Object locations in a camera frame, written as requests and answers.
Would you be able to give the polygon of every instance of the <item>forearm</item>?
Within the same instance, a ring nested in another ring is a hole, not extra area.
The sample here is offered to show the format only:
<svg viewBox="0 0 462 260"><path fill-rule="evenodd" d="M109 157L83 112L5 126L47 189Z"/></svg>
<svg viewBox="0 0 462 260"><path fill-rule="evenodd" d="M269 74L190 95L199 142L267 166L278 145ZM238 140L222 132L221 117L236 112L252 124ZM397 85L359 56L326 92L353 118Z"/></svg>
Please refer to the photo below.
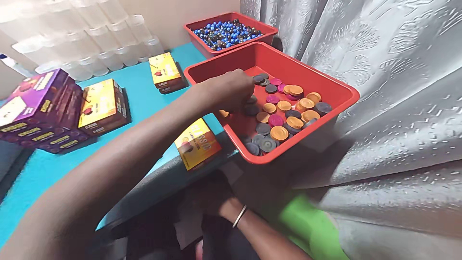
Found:
<svg viewBox="0 0 462 260"><path fill-rule="evenodd" d="M58 259L60 250L82 253L103 216L149 172L181 132L205 113L194 103L195 95L186 92L128 129L48 189L25 214L0 256L22 252L28 258L29 250L22 245L33 245L29 253L35 259L40 259L40 253Z"/></svg>
<svg viewBox="0 0 462 260"><path fill-rule="evenodd" d="M242 207L243 205L236 198L231 198L223 204L220 214L233 223ZM244 234L261 260L311 260L297 245L250 210L246 210L243 214L237 228Z"/></svg>

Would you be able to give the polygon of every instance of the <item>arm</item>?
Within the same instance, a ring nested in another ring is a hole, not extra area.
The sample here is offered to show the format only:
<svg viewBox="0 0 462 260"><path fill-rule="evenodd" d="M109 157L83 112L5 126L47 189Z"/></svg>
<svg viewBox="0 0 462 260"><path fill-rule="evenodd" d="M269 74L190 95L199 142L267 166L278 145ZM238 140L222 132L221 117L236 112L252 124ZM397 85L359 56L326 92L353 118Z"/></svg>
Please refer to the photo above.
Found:
<svg viewBox="0 0 462 260"><path fill-rule="evenodd" d="M219 214L234 223L243 205L237 198L226 200L219 209ZM261 260L311 260L297 245L287 240L276 230L247 209L237 224Z"/></svg>
<svg viewBox="0 0 462 260"><path fill-rule="evenodd" d="M104 215L198 118L237 109L253 93L237 69L192 86L184 95L99 149L49 188L26 212L0 259L84 259Z"/></svg>

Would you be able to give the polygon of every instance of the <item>red plastic tray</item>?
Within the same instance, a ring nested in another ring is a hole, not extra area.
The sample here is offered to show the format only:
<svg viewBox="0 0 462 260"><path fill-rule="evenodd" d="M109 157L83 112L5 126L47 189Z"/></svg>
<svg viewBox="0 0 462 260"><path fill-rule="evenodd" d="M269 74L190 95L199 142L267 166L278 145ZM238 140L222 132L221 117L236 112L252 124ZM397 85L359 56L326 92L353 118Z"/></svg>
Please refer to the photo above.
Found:
<svg viewBox="0 0 462 260"><path fill-rule="evenodd" d="M225 48L219 51L212 50L210 47L208 47L197 35L194 34L192 30L197 30L200 29L207 24L211 24L213 22L218 22L218 21L232 21L234 19L239 19L239 22L245 24L246 26L250 27L255 27L257 30L260 30L262 33L264 33L263 36L260 36L255 39L248 40L244 43L239 43L236 45L233 45L229 48ZM212 18L208 18L205 20L197 21L195 23L187 24L184 26L184 29L189 33L189 38L191 38L191 42L194 44L194 46L205 56L205 58L210 59L214 56L220 55L222 53L228 52L230 50L234 50L236 48L239 48L243 45L253 43L253 42L264 42L267 44L271 44L273 41L273 37L278 33L278 29L269 26L265 23L262 23L260 21L257 21L255 19L252 19L250 17L247 17L243 14L237 13L237 12L228 12L224 13Z"/></svg>
<svg viewBox="0 0 462 260"><path fill-rule="evenodd" d="M252 155L238 137L240 135L253 137L256 134L257 121L255 117L234 113L228 118L223 118L217 113L215 116L239 152L248 162L254 164L271 162L359 99L359 93L353 87L260 42L247 44L210 60L189 66L184 74L192 84L196 84L237 68L241 68L251 76L265 72L270 75L270 79L276 77L287 85L299 85L303 88L305 95L310 92L318 92L321 94L323 102L332 106L332 111L327 115L263 156ZM254 95L258 98L257 104L263 107L269 94L265 92L264 87L256 85ZM284 94L276 93L273 95L277 95L281 100L287 100ZM278 110L277 114L285 118L283 112Z"/></svg>

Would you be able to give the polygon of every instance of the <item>gray curtain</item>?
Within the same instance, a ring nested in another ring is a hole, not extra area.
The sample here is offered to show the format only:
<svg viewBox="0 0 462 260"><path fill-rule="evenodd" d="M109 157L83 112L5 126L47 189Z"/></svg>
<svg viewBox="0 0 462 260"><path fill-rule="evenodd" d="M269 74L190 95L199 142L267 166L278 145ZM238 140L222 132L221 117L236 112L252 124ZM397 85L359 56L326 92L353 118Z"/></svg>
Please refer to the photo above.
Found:
<svg viewBox="0 0 462 260"><path fill-rule="evenodd" d="M261 0L241 1L241 10L278 27L285 53L361 94L337 119L338 141L292 180L294 188L336 185L319 205L339 221L345 252L434 258L399 250L415 237L422 250L460 258L441 244L462 245L462 1ZM399 243L385 246L381 234Z"/></svg>

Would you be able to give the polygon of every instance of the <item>silver bangle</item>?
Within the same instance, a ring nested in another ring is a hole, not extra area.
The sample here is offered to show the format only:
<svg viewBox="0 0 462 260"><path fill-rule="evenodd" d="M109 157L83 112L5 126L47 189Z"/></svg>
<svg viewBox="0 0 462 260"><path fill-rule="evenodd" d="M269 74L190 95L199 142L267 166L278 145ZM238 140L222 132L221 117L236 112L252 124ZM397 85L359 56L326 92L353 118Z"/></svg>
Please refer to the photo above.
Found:
<svg viewBox="0 0 462 260"><path fill-rule="evenodd" d="M239 216L237 216L237 219L236 219L236 221L234 222L234 224L232 226L233 228L237 226L237 223L242 218L242 215L244 215L244 211L245 211L246 208L247 208L247 205L244 205L244 207L241 210L241 213L239 213Z"/></svg>

